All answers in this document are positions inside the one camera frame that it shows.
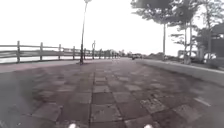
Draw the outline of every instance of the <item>vegetation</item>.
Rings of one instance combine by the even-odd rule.
[[[223,39],[219,35],[224,34],[224,24],[222,24],[224,23],[224,3],[222,0],[133,0],[131,6],[134,14],[145,20],[163,24],[164,55],[166,26],[178,26],[179,31],[185,31],[184,34],[171,35],[174,43],[184,46],[185,54],[187,54],[187,47],[190,47],[191,56],[193,45],[198,49],[204,49],[205,54],[209,53],[208,59],[211,59],[212,53],[218,53],[212,50],[212,44],[215,45],[218,41],[220,43],[220,39]],[[203,19],[205,25],[203,28],[194,24],[196,18]],[[190,28],[189,43],[187,43],[187,28]]]

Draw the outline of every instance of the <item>wooden railing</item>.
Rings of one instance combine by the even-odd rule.
[[[70,56],[73,60],[76,57],[80,57],[81,50],[73,48],[64,48],[59,44],[58,47],[44,46],[43,43],[40,43],[40,46],[33,45],[21,45],[20,42],[17,42],[17,45],[0,45],[0,49],[16,49],[16,50],[0,50],[0,59],[3,58],[17,58],[17,63],[20,63],[21,57],[39,57],[39,61],[43,61],[43,57],[58,57],[57,60],[62,60],[63,56]],[[102,50],[87,50],[84,49],[83,58],[87,59],[87,57],[91,57],[91,59],[95,59],[98,57],[99,59],[105,58],[117,58],[118,53],[112,52],[110,50],[102,51]]]

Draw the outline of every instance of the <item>road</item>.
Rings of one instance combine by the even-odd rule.
[[[0,127],[224,127],[220,85],[129,59],[64,63],[5,68]]]

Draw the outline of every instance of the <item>street lamp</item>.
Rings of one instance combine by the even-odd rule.
[[[80,64],[83,64],[83,38],[84,38],[84,31],[85,31],[85,19],[86,19],[86,9],[87,5],[91,0],[84,0],[86,3],[85,12],[84,12],[84,19],[83,19],[83,27],[82,27],[82,42],[81,42],[81,57],[80,57]]]

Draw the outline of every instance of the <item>overcast sky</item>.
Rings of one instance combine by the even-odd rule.
[[[84,47],[144,54],[162,51],[163,27],[131,14],[131,0],[92,0],[86,14]],[[0,44],[80,48],[84,0],[0,0]],[[174,32],[168,28],[167,37]],[[168,55],[182,46],[167,38]]]

